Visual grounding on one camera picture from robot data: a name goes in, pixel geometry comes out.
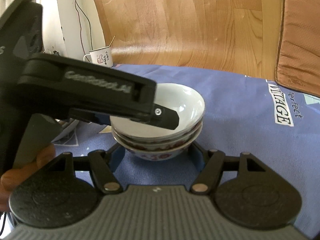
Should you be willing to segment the person's left hand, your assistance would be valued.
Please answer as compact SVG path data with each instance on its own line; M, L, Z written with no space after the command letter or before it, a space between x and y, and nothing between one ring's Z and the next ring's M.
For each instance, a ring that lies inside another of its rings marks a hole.
M1 176L1 212L10 211L9 197L14 189L40 168L44 167L44 165L52 161L55 156L55 147L53 144L50 144L37 154L35 161L32 163L29 163L22 168L8 170Z

